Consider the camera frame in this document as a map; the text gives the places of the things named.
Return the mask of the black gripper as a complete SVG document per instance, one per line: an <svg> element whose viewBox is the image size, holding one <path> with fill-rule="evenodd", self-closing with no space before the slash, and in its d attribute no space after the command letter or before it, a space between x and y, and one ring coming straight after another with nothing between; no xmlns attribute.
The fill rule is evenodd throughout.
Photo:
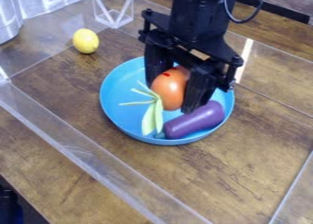
<svg viewBox="0 0 313 224"><path fill-rule="evenodd" d="M180 110L192 113L206 105L217 88L229 90L243 59L223 40L234 20L235 0L174 0L171 13L142 11L144 26L139 41L146 44L146 83L174 63L191 70Z"/></svg>

